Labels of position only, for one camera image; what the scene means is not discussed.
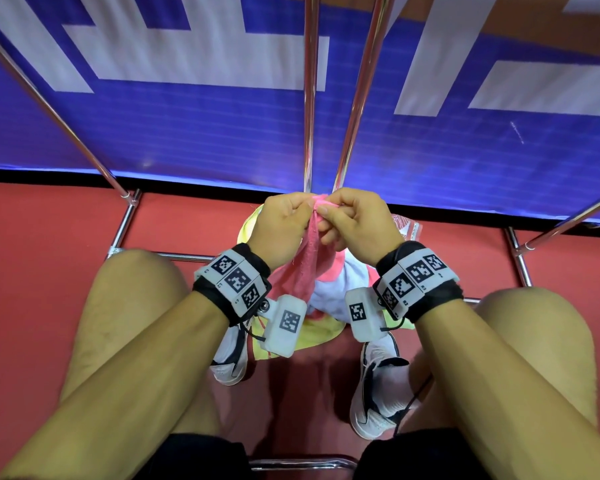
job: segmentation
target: shorts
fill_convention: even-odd
[[[490,480],[457,429],[423,429],[390,440],[371,442],[358,463],[354,480],[455,479]],[[252,480],[255,473],[241,443],[215,436],[170,435],[134,480],[192,478]]]

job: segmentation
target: pink towel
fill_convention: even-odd
[[[333,265],[336,258],[335,244],[325,246],[320,242],[318,223],[322,221],[322,217],[315,211],[319,205],[335,205],[325,201],[325,197],[326,194],[313,198],[313,214],[304,231],[296,257],[271,274],[271,298],[277,299],[289,294],[308,303],[315,288],[316,278],[326,273]]]

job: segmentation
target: floor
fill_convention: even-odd
[[[125,247],[212,255],[234,245],[255,207],[147,194]],[[0,184],[0,468],[56,406],[80,309],[124,210],[112,190]],[[517,285],[497,229],[425,222],[422,240],[462,277],[467,296]],[[561,293],[589,323],[600,384],[600,239],[560,236],[527,263],[535,285]],[[190,281],[195,266],[182,265]],[[403,355],[415,353],[415,332],[397,338]],[[365,442],[347,416],[360,348],[346,330],[290,360],[258,362],[236,387],[216,385],[229,439],[261,458],[359,457]]]

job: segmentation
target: white sneaker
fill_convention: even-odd
[[[251,327],[251,319],[245,324],[245,327]],[[249,357],[247,354],[247,332],[242,327],[238,328],[238,338],[235,348],[231,355],[222,363],[211,361],[211,372],[214,373],[216,381],[225,386],[235,386],[247,373],[247,364]]]
[[[373,400],[373,372],[384,365],[408,365],[400,357],[398,344],[392,334],[382,339],[367,342],[360,354],[360,382],[351,400],[349,420],[353,430],[366,440],[375,440],[386,430],[394,429],[404,417],[403,411],[387,418],[382,416]]]

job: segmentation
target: forearm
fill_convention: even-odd
[[[600,435],[471,308],[456,300],[416,323],[436,382],[497,479],[600,479]]]
[[[0,477],[128,477],[192,401],[227,327],[191,293],[78,387]]]

